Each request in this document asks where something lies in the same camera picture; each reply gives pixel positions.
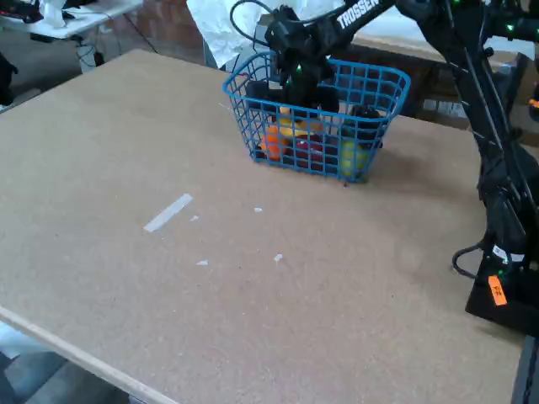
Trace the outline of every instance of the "yellow fruit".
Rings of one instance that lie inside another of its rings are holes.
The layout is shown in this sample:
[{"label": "yellow fruit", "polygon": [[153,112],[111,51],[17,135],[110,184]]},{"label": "yellow fruit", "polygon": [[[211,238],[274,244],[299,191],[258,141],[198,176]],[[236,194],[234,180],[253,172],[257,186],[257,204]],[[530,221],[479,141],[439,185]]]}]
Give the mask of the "yellow fruit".
[{"label": "yellow fruit", "polygon": [[280,133],[285,137],[294,137],[294,136],[304,136],[308,132],[306,130],[301,130],[301,124],[293,125],[292,120],[288,118],[279,118],[279,129]]},{"label": "yellow fruit", "polygon": [[356,148],[354,141],[343,141],[340,151],[340,172],[345,177],[356,175],[365,166],[369,158],[369,152],[359,147]]}]

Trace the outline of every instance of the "orange label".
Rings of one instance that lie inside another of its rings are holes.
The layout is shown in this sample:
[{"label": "orange label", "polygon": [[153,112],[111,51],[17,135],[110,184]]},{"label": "orange label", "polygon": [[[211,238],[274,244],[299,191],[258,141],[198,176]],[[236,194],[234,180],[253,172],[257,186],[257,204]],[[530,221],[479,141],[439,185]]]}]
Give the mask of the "orange label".
[{"label": "orange label", "polygon": [[504,289],[502,288],[502,284],[499,282],[496,275],[488,277],[488,286],[490,286],[490,291],[492,292],[492,297],[494,298],[494,304],[497,306],[506,305],[507,299],[505,299]]}]

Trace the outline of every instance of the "tape piece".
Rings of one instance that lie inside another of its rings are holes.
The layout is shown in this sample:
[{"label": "tape piece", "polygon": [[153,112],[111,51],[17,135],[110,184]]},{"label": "tape piece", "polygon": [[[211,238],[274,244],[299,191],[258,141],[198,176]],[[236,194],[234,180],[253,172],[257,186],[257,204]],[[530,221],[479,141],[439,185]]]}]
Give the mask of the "tape piece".
[{"label": "tape piece", "polygon": [[160,229],[165,223],[167,223],[174,215],[180,212],[185,206],[187,206],[193,197],[189,194],[183,194],[175,202],[173,202],[167,209],[155,216],[152,221],[144,226],[144,230],[150,233],[157,229]]},{"label": "tape piece", "polygon": [[502,288],[502,284],[499,282],[499,278],[496,275],[488,277],[488,286],[490,286],[494,304],[497,306],[506,305],[507,299],[505,298],[504,288]]}]

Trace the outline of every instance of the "desk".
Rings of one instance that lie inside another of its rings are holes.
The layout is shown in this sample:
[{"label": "desk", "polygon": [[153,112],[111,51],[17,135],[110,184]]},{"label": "desk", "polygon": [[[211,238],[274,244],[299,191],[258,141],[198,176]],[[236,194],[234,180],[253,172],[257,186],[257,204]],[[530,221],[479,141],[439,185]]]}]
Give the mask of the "desk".
[{"label": "desk", "polygon": [[[438,61],[446,63],[446,60],[435,48],[430,46],[425,40],[411,40],[391,36],[377,36],[362,34],[359,32],[352,40],[352,45],[365,46],[367,48],[378,49],[398,53],[406,56],[413,56],[426,61]],[[512,64],[515,61],[516,52],[498,50],[489,59],[493,70],[499,70],[505,64]]]},{"label": "desk", "polygon": [[344,188],[251,162],[225,76],[134,51],[0,117],[0,320],[149,403],[509,402],[470,134],[397,118]]},{"label": "desk", "polygon": [[66,11],[72,13],[75,19],[66,20],[66,26],[63,28],[51,27],[43,20],[34,24],[25,24],[19,19],[9,17],[0,17],[0,27],[67,40],[74,35],[104,24],[109,19],[140,8],[142,4],[143,0],[98,0],[96,3],[80,8],[68,8]]}]

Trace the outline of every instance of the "white desk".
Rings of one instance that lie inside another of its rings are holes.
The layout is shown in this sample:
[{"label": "white desk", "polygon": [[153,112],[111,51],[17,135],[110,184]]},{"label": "white desk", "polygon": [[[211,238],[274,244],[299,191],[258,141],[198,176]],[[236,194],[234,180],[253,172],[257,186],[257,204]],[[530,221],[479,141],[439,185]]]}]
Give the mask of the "white desk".
[{"label": "white desk", "polygon": [[53,28],[43,20],[34,24],[25,24],[19,19],[9,17],[0,17],[0,27],[65,40],[99,26],[108,19],[114,19],[140,8],[143,3],[143,0],[98,0],[88,6],[68,8],[66,11],[72,14],[75,19],[68,19],[63,28]]}]

